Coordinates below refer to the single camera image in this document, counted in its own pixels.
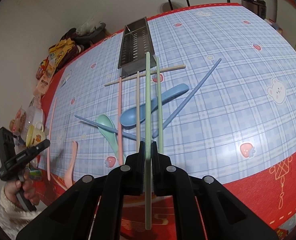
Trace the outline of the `green chopstick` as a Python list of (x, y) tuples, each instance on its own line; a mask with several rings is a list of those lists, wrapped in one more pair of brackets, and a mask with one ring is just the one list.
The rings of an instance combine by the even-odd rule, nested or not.
[(156, 57), (157, 66), (157, 97), (158, 97), (158, 149), (159, 153), (163, 154), (163, 112), (162, 112), (162, 93), (161, 93), (161, 81), (160, 81), (160, 67), (159, 58)]
[(151, 172), (151, 56), (146, 52), (145, 76), (145, 229), (152, 228), (152, 172)]

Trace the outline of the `blue chopstick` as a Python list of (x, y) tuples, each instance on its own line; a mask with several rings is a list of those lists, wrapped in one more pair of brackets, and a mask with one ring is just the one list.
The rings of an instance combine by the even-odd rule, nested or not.
[(80, 119), (80, 120), (82, 120), (82, 121), (84, 121), (84, 122), (86, 122), (88, 124), (96, 126), (98, 128), (102, 128), (105, 131), (112, 132), (112, 133), (115, 133), (115, 134), (121, 133), (123, 137), (126, 137), (126, 138), (131, 139), (131, 140), (136, 140), (137, 139), (136, 135), (134, 135), (134, 134), (126, 133), (124, 131), (119, 132), (116, 128), (99, 124), (99, 123), (97, 123), (95, 121), (88, 120), (88, 119), (83, 118), (83, 117), (81, 117), (79, 115), (74, 115), (74, 117), (76, 117), (76, 118), (78, 118), (78, 119)]
[(152, 137), (155, 139), (156, 137), (161, 138), (161, 132), (172, 122), (172, 120), (180, 113), (180, 111), (186, 106), (186, 104), (192, 99), (192, 97), (197, 93), (197, 91), (201, 88), (201, 86), (207, 81), (216, 67), (220, 64), (222, 58), (219, 58), (213, 67), (207, 72), (207, 74), (202, 78), (202, 80), (197, 84), (197, 86), (189, 93), (189, 95), (181, 102), (181, 104), (170, 114), (170, 116), (163, 122), (162, 128), (158, 131), (153, 132)]

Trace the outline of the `pink spoon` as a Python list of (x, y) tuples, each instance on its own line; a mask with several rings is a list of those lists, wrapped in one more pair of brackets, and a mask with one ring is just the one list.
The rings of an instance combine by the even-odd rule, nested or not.
[(72, 141), (71, 149), (72, 149), (71, 160), (70, 160), (70, 163), (69, 163), (68, 168), (67, 168), (65, 175), (64, 175), (64, 183), (65, 183), (65, 186), (67, 189), (73, 185), (73, 179), (72, 179), (73, 168), (75, 165), (75, 160), (76, 160), (76, 156), (77, 156), (77, 149), (78, 149), (78, 143), (76, 141)]

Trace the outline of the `blue spoon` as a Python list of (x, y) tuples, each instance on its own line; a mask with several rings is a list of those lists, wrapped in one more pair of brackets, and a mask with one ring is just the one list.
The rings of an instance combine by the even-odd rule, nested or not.
[[(167, 102), (185, 94), (189, 90), (188, 85), (185, 83), (181, 83), (171, 89), (166, 90), (162, 93), (162, 105), (166, 104)], [(145, 104), (140, 105), (140, 124), (145, 120), (146, 113), (145, 113)], [(158, 98), (155, 97), (151, 100), (151, 113), (158, 109)], [(136, 107), (132, 107), (126, 111), (124, 111), (119, 121), (124, 128), (131, 128), (136, 126)]]

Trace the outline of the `green spoon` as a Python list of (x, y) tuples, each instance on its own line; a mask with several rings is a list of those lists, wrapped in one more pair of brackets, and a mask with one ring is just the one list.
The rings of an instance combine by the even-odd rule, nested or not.
[[(96, 122), (101, 125), (107, 126), (109, 128), (115, 129), (115, 126), (114, 126), (112, 120), (110, 119), (110, 117), (108, 117), (105, 114), (98, 115), (96, 118)], [(117, 160), (119, 161), (119, 165), (123, 165), (125, 159), (124, 159), (124, 155), (120, 155), (118, 152), (119, 146), (118, 146), (116, 134), (114, 132), (107, 131), (107, 130), (100, 128), (100, 127), (99, 127), (99, 131), (106, 138), (109, 145), (111, 146)]]

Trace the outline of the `beige chopstick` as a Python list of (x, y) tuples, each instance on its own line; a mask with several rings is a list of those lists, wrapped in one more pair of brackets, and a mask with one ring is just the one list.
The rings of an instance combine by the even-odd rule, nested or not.
[(140, 74), (136, 75), (136, 150), (140, 148)]

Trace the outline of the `yellow cartoon mug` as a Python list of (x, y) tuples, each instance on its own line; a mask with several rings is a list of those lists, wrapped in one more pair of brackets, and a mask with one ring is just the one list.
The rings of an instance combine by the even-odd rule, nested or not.
[(26, 147), (36, 146), (46, 139), (44, 125), (42, 122), (36, 122), (35, 125), (30, 125), (26, 135)]

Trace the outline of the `clear jar with snacks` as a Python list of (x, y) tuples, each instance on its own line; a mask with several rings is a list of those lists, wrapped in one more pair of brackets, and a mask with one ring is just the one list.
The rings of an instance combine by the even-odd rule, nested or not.
[(9, 129), (15, 136), (19, 136), (26, 122), (26, 111), (21, 107), (17, 111), (15, 118), (10, 121)]

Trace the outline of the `white fluffy left sleeve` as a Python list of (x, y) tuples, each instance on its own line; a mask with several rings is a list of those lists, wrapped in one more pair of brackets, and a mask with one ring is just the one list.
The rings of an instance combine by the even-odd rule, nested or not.
[(16, 239), (19, 231), (41, 213), (20, 208), (15, 195), (18, 191), (19, 186), (14, 182), (5, 184), (0, 192), (0, 226), (10, 239)]

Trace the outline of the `pink tissue pack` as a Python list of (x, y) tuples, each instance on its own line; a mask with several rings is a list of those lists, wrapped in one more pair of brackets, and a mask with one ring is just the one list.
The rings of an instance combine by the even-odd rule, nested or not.
[(55, 74), (56, 67), (51, 64), (48, 65), (43, 76), (39, 79), (36, 88), (33, 91), (35, 97), (44, 95), (51, 83), (52, 77)]

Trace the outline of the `red snack bag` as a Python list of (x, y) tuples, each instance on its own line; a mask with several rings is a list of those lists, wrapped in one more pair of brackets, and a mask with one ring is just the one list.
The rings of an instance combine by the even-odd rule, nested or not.
[(45, 73), (47, 67), (49, 65), (49, 58), (47, 57), (41, 63), (39, 64), (37, 73), (36, 73), (36, 79), (39, 80)]

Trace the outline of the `beige chopstick crosswise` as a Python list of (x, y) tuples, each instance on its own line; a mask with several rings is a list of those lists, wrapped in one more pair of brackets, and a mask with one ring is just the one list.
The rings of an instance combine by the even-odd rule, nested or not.
[[(170, 72), (170, 71), (174, 71), (174, 70), (180, 70), (180, 69), (185, 69), (186, 68), (186, 65), (185, 64), (180, 64), (180, 65), (177, 65), (177, 66), (172, 66), (172, 67), (167, 67), (167, 68), (162, 68), (159, 70), (159, 73), (165, 73), (165, 72)], [(157, 74), (157, 70), (151, 70), (150, 72), (151, 75), (154, 75), (154, 74)], [(142, 72), (139, 74), (139, 77), (145, 77), (146, 76), (146, 73), (145, 72)], [(128, 80), (134, 80), (137, 78), (137, 75), (132, 75), (132, 76), (129, 76), (129, 77), (125, 77), (123, 79), (121, 79), (122, 82), (125, 82), (125, 81), (128, 81)], [(105, 83), (104, 86), (111, 86), (111, 85), (114, 85), (114, 84), (117, 84), (119, 83), (119, 80), (115, 80), (115, 81), (112, 81), (112, 82), (108, 82), (108, 83)]]

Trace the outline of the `yellow snack bags pile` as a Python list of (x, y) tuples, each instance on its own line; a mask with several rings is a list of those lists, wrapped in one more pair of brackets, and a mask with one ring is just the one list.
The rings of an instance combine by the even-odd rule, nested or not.
[(79, 49), (70, 38), (60, 40), (57, 44), (49, 48), (49, 56), (54, 61), (56, 68), (62, 68), (79, 53)]

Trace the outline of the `dark metal utensil tray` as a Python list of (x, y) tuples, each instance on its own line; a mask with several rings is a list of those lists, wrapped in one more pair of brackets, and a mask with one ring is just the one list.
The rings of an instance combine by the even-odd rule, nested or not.
[(126, 78), (146, 69), (146, 53), (150, 53), (150, 66), (155, 67), (156, 56), (153, 48), (147, 18), (141, 18), (124, 27), (120, 48), (118, 69)]

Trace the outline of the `brown rice cooker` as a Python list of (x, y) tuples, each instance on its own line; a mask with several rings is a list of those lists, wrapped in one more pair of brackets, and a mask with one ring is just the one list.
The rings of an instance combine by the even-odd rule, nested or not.
[(266, 3), (264, 0), (241, 0), (241, 5), (262, 18), (266, 18)]

